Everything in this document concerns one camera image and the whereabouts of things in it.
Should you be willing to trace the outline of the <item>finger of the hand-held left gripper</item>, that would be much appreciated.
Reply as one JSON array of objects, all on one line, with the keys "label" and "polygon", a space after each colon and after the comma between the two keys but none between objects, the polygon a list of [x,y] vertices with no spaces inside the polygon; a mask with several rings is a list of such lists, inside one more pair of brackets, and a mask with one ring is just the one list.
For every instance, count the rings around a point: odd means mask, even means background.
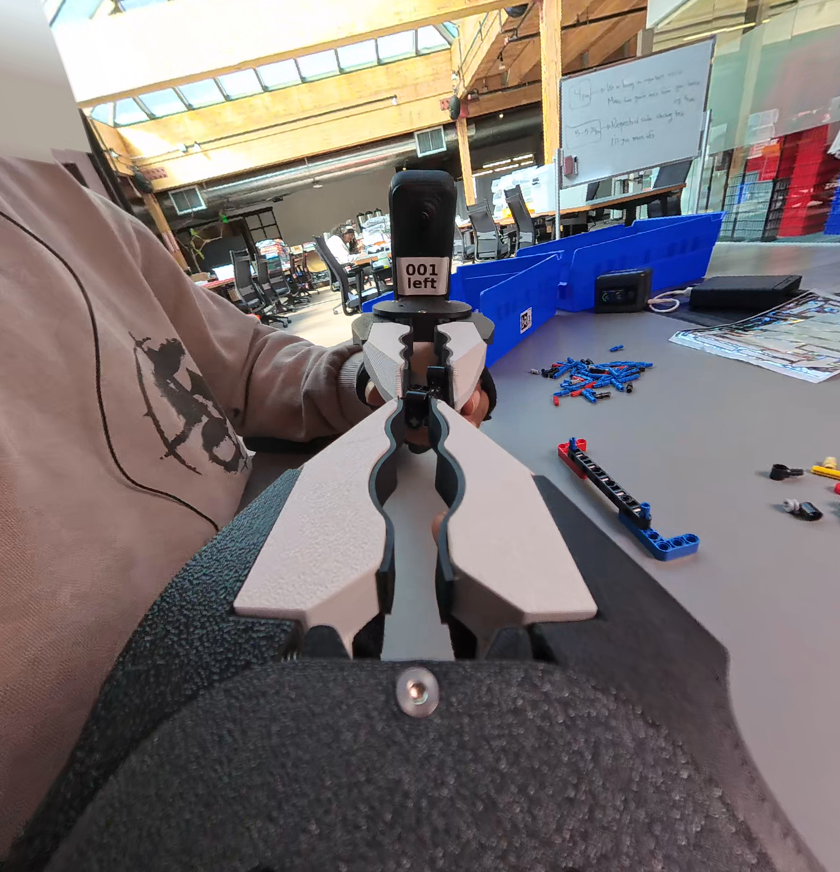
[{"label": "finger of the hand-held left gripper", "polygon": [[443,396],[461,411],[475,391],[486,365],[487,343],[474,321],[454,321],[436,327],[439,365],[445,371]]},{"label": "finger of the hand-held left gripper", "polygon": [[363,364],[383,402],[404,398],[410,387],[413,330],[403,322],[373,320],[363,342]]}]

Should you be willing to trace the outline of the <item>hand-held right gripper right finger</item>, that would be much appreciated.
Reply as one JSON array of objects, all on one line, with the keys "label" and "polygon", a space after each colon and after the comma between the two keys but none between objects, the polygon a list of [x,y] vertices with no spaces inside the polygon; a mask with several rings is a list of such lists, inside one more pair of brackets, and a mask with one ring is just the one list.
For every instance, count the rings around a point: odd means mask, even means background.
[{"label": "hand-held right gripper right finger", "polygon": [[449,512],[436,603],[455,657],[482,659],[503,630],[594,619],[597,603],[534,474],[436,400],[430,445]]}]

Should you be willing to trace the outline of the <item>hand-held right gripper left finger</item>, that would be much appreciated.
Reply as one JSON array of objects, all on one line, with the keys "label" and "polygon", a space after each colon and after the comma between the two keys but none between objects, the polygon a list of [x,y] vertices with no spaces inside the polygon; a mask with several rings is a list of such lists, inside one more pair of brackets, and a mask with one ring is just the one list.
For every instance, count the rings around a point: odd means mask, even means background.
[{"label": "hand-held right gripper left finger", "polygon": [[379,654],[395,578],[383,505],[403,442],[404,401],[391,400],[301,467],[233,601],[238,616],[330,628],[348,657]]}]

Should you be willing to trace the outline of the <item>small black lego connector assembly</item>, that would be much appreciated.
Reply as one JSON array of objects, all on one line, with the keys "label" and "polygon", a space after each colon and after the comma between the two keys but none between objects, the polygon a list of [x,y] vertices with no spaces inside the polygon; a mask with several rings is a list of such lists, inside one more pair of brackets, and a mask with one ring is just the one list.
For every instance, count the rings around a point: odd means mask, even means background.
[{"label": "small black lego connector assembly", "polygon": [[432,365],[425,373],[413,369],[405,376],[403,410],[409,431],[418,431],[428,426],[432,401],[450,404],[453,398],[451,370],[447,365]]}]

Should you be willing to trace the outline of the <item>black lego beam assembly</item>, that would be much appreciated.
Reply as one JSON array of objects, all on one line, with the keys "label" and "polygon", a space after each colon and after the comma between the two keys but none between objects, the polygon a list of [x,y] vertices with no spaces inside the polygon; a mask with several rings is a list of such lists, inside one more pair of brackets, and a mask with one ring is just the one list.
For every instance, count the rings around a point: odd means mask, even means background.
[{"label": "black lego beam assembly", "polygon": [[619,522],[657,561],[676,561],[695,555],[700,538],[693,533],[672,537],[653,526],[651,504],[635,498],[586,452],[587,442],[571,438],[557,446],[557,454],[581,480],[589,481],[616,510]]}]

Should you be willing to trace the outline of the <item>person's left forearm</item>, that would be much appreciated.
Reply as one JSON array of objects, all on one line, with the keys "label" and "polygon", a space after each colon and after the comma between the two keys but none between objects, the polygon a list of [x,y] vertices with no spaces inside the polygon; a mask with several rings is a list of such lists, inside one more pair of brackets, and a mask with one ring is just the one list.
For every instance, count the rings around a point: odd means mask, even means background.
[{"label": "person's left forearm", "polygon": [[250,351],[240,436],[306,443],[342,435],[371,415],[359,345],[324,347],[270,331]]}]

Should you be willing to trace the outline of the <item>pile of blue lego pins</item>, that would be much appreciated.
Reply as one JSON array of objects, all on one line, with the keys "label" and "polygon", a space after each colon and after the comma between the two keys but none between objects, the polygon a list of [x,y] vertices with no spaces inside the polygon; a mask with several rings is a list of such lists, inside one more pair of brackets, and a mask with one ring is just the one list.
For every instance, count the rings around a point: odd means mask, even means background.
[{"label": "pile of blue lego pins", "polygon": [[546,367],[532,367],[527,374],[555,382],[551,403],[560,407],[568,398],[581,398],[595,406],[616,395],[631,395],[635,385],[654,363],[612,359],[596,362],[589,357],[565,357]]}]

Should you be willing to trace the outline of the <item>pile of mixed lego parts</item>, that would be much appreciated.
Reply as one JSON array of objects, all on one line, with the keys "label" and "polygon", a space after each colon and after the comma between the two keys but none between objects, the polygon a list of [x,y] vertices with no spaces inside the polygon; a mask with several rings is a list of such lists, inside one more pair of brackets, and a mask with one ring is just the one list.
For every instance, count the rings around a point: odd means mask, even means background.
[{"label": "pile of mixed lego parts", "polygon": [[[806,474],[834,481],[833,494],[840,496],[840,468],[837,465],[837,461],[832,457],[826,458],[820,464],[812,465],[808,470],[775,463],[771,466],[769,478],[772,481],[782,482],[801,478]],[[824,513],[815,504],[807,500],[799,501],[787,498],[783,502],[783,508],[788,515],[807,522],[816,522],[824,517]]]}]

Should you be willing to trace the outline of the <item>lego instruction booklet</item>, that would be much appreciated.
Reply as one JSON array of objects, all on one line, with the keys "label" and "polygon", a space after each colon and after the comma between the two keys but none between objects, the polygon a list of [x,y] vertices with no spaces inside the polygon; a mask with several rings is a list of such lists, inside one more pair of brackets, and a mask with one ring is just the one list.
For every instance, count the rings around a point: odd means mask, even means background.
[{"label": "lego instruction booklet", "polygon": [[821,384],[840,376],[840,295],[809,291],[737,322],[676,332],[669,341]]}]

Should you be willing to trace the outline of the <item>person's left hand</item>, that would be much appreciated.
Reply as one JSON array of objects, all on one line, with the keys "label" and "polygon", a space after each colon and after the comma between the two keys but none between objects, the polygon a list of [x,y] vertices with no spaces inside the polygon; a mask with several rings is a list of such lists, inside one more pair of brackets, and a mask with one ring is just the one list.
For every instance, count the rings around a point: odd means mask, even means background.
[{"label": "person's left hand", "polygon": [[[423,381],[427,374],[427,369],[430,366],[437,364],[438,355],[433,343],[415,342],[413,344],[413,351],[410,358],[410,372],[416,383]],[[356,387],[358,397],[370,409],[376,410],[384,405],[385,400],[382,398],[380,391],[376,388],[375,384],[371,381],[371,377],[362,363],[360,363],[360,369],[357,374]],[[484,387],[483,380],[480,379],[467,402],[460,410],[460,414],[473,426],[479,428],[490,413],[491,398]],[[428,428],[420,427],[409,429],[406,433],[405,442],[416,447],[416,449],[412,449],[414,452],[425,452],[430,448]]]}]

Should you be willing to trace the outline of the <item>black office chair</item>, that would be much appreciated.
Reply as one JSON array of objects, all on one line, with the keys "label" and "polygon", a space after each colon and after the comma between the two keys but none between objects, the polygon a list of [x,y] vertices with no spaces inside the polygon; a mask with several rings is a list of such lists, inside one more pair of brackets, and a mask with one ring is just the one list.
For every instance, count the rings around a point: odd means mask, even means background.
[{"label": "black office chair", "polygon": [[314,243],[318,256],[323,260],[329,278],[330,287],[340,294],[341,302],[334,312],[339,309],[346,316],[353,316],[361,312],[361,294],[363,290],[362,267],[353,265],[348,271],[340,265],[330,253],[326,244],[327,238],[315,236]]},{"label": "black office chair", "polygon": [[524,201],[523,193],[519,187],[507,188],[504,191],[504,199],[510,209],[513,228],[514,243],[513,253],[536,244],[536,229],[534,219]]},{"label": "black office chair", "polygon": [[252,260],[246,251],[232,251],[232,279],[240,298],[239,306],[262,323],[285,328],[291,320],[271,289],[254,272]]},{"label": "black office chair", "polygon": [[508,236],[502,235],[489,203],[483,199],[467,207],[473,234],[475,263],[502,260],[511,255]]}]

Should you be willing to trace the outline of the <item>black cube device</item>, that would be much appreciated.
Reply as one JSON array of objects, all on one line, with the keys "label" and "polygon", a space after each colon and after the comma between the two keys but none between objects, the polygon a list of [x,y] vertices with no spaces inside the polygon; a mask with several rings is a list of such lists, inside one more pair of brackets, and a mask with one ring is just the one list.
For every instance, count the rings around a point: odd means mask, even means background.
[{"label": "black cube device", "polygon": [[635,313],[647,309],[651,296],[652,268],[614,270],[600,274],[593,287],[593,313]]}]

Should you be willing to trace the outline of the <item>whiteboard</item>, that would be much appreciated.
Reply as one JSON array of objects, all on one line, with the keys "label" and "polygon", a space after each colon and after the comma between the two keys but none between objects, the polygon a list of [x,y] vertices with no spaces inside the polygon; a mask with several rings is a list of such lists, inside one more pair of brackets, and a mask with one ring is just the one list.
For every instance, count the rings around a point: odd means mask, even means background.
[{"label": "whiteboard", "polygon": [[562,78],[564,186],[697,158],[715,48],[711,37]]}]

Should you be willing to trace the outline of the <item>black flat box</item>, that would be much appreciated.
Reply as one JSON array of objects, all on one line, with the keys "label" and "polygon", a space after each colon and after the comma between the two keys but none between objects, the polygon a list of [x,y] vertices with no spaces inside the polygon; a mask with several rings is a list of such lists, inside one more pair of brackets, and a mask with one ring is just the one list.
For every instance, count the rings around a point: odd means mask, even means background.
[{"label": "black flat box", "polygon": [[757,314],[798,297],[801,275],[707,277],[689,291],[694,311],[742,311]]}]

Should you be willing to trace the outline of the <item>stack of red crates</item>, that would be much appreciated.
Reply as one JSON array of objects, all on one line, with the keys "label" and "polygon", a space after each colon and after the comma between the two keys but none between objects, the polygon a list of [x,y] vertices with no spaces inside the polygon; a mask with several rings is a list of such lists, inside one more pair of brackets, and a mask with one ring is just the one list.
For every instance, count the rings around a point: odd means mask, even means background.
[{"label": "stack of red crates", "polygon": [[818,125],[750,147],[742,205],[756,206],[750,237],[761,242],[822,234],[830,217],[840,159],[828,151],[836,125]]}]

